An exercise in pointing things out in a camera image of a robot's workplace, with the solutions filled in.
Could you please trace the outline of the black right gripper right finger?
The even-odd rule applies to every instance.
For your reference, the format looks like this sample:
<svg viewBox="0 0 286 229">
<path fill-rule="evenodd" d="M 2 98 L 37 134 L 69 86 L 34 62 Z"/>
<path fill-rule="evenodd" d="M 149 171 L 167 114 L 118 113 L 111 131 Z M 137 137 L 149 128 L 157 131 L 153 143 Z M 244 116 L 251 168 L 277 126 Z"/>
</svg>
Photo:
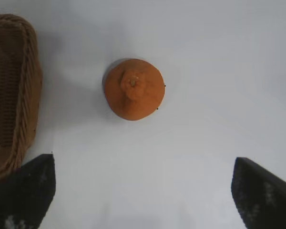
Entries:
<svg viewBox="0 0 286 229">
<path fill-rule="evenodd" d="M 286 229 L 286 182 L 246 157 L 235 160 L 231 193 L 247 229 Z"/>
</svg>

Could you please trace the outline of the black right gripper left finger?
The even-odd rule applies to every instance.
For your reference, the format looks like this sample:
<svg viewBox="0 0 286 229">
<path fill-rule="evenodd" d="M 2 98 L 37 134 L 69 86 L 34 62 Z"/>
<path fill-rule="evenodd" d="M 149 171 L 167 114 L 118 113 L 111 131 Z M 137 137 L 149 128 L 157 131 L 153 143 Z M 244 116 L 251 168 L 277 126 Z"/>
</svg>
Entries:
<svg viewBox="0 0 286 229">
<path fill-rule="evenodd" d="M 0 179 L 0 229 L 37 229 L 56 192 L 55 161 L 42 154 Z"/>
</svg>

